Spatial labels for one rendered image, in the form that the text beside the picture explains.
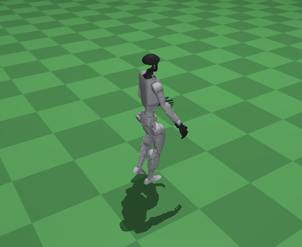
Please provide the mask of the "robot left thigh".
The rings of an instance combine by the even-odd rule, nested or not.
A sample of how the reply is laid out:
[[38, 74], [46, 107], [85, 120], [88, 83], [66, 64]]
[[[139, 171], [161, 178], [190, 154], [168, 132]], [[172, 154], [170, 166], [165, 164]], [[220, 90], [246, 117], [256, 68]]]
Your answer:
[[[144, 111], [145, 111], [145, 110], [143, 110], [143, 111], [141, 111], [141, 112], [144, 112]], [[139, 113], [136, 115], [136, 119], [142, 124], [142, 122], [140, 121], [141, 112], [139, 112]], [[145, 138], [144, 138], [144, 143], [145, 143], [146, 145], [151, 145], [151, 144], [153, 143], [153, 135], [152, 135], [151, 132], [150, 132], [150, 128], [144, 126], [143, 124], [142, 124], [142, 127], [143, 127], [143, 129], [144, 129], [144, 131], [145, 131], [145, 133], [146, 133], [146, 136], [145, 136]]]

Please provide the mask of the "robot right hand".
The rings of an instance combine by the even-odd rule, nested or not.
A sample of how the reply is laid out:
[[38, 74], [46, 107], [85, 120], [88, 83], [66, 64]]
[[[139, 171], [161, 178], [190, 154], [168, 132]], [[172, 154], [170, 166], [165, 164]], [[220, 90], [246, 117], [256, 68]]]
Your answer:
[[180, 125], [180, 126], [179, 126], [177, 123], [175, 123], [175, 126], [176, 126], [177, 128], [179, 128], [179, 131], [180, 131], [180, 133], [181, 133], [181, 135], [182, 135], [182, 138], [181, 138], [181, 139], [185, 138], [186, 135], [187, 135], [187, 133], [188, 133], [187, 127], [184, 126], [182, 122], [181, 122], [181, 125]]

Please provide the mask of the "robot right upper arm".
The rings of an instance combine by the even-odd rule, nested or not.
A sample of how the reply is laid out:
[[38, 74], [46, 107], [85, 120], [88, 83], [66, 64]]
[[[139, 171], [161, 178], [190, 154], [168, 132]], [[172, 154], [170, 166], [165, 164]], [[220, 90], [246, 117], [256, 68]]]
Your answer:
[[165, 95], [163, 92], [162, 85], [159, 82], [154, 81], [151, 83], [151, 86], [152, 86], [152, 91], [156, 94], [156, 97], [159, 101], [161, 108], [165, 111], [164, 106], [169, 103], [165, 102]]

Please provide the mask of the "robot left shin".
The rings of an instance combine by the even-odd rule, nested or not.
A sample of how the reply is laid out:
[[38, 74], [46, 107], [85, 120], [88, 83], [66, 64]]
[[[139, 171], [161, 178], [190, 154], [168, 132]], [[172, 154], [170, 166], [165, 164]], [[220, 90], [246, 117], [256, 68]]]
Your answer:
[[145, 136], [143, 137], [143, 142], [141, 144], [141, 147], [140, 147], [140, 152], [139, 152], [139, 161], [138, 161], [138, 164], [137, 164], [137, 167], [139, 167], [139, 169], [142, 169], [142, 166], [144, 164], [144, 161], [145, 161], [145, 158], [147, 157], [147, 154], [148, 154], [148, 151], [151, 149], [151, 145], [146, 145], [144, 143], [144, 138]]

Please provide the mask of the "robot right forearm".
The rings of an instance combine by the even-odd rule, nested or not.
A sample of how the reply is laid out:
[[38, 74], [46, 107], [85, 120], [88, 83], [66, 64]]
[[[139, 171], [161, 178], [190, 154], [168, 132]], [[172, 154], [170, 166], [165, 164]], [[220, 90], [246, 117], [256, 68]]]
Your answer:
[[181, 125], [181, 120], [179, 117], [174, 113], [174, 110], [171, 108], [169, 104], [164, 106], [166, 115], [171, 119], [171, 121], [175, 124], [177, 123], [179, 126]]

